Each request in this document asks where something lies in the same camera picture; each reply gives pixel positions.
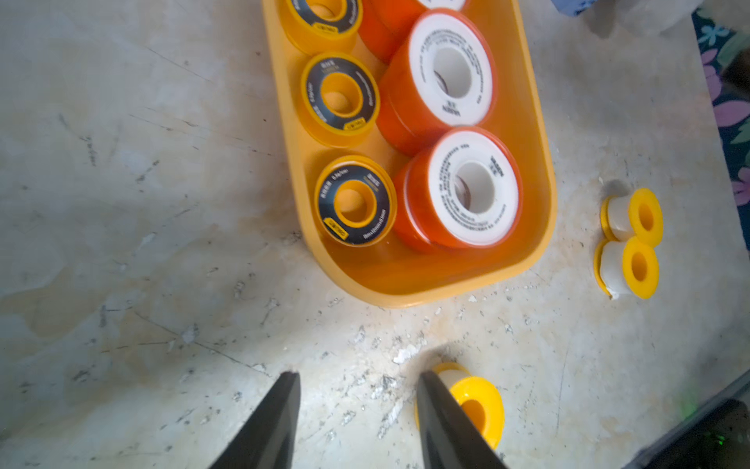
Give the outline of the orange white sealing tape roll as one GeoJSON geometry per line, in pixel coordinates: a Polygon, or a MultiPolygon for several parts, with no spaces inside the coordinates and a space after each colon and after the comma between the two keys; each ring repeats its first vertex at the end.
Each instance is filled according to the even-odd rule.
{"type": "Polygon", "coordinates": [[[478,28],[454,10],[429,10],[378,82],[378,129],[397,152],[416,156],[456,127],[484,124],[495,106],[494,78],[478,28]]]}
{"type": "Polygon", "coordinates": [[[466,0],[363,0],[359,36],[367,49],[388,64],[420,16],[433,9],[461,12],[466,0]]]}
{"type": "Polygon", "coordinates": [[[480,127],[459,127],[418,152],[395,179],[394,230],[421,252],[484,249],[521,221],[523,184],[507,146],[480,127]]]}

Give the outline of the black yellow sealing tape roll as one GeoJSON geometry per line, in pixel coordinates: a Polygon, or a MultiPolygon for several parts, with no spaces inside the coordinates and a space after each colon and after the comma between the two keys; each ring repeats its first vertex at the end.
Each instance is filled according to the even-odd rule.
{"type": "Polygon", "coordinates": [[[387,171],[358,154],[325,166],[312,202],[322,230],[339,244],[356,248],[384,240],[398,209],[395,185],[387,171]]]}
{"type": "Polygon", "coordinates": [[[363,2],[284,0],[279,17],[287,38],[306,55],[349,53],[363,22],[363,2]]]}
{"type": "Polygon", "coordinates": [[[374,130],[381,111],[377,80],[343,53],[312,57],[301,73],[297,113],[306,131],[329,148],[355,147],[374,130]]]}

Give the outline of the yellow plastic storage box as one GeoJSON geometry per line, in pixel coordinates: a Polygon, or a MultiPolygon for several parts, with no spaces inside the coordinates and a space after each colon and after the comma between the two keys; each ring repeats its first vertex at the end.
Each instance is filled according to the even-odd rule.
{"type": "Polygon", "coordinates": [[[517,160],[523,195],[521,219],[500,246],[419,253],[388,234],[369,247],[348,247],[320,230],[313,193],[324,167],[347,152],[316,142],[296,111],[306,56],[287,38],[280,4],[263,4],[290,184],[305,242],[322,271],[347,293],[383,308],[438,301],[521,275],[542,257],[558,211],[557,184],[527,29],[517,1],[477,1],[467,17],[487,40],[501,72],[499,103],[484,129],[517,160]]]}

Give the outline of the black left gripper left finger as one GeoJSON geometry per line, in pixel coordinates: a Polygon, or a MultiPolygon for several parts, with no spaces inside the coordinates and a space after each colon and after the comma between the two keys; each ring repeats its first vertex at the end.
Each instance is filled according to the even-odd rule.
{"type": "Polygon", "coordinates": [[[291,468],[300,404],[300,374],[281,373],[211,468],[291,468]]]}

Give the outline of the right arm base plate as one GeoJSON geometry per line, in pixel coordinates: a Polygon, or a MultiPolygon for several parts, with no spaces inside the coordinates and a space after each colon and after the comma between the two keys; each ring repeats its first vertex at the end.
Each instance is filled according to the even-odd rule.
{"type": "Polygon", "coordinates": [[[749,373],[642,449],[628,468],[747,468],[749,373]]]}

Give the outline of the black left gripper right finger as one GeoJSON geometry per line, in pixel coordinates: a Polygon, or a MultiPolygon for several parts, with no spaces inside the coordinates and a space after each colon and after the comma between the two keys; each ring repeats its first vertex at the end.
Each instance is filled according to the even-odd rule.
{"type": "Polygon", "coordinates": [[[416,404],[426,468],[507,468],[433,371],[420,374],[416,404]]]}

